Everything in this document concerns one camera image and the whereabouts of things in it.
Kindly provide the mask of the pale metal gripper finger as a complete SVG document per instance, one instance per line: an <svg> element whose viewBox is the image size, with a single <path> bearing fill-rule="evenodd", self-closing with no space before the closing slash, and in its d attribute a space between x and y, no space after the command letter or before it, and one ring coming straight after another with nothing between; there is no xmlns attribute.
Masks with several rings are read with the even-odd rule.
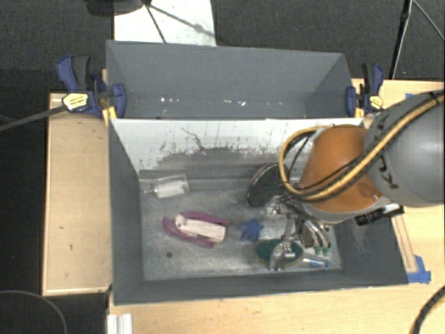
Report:
<svg viewBox="0 0 445 334"><path fill-rule="evenodd" d="M281 253L275 256L274 270L284 271L296 261L296 255L290 253Z"/></svg>
<svg viewBox="0 0 445 334"><path fill-rule="evenodd" d="M273 252L270 256L270 265L274 265L275 262L275 256L279 255L281 253L290 253L293 254L293 250L291 247L290 242L281 242L278 245L276 245L273 249Z"/></svg>

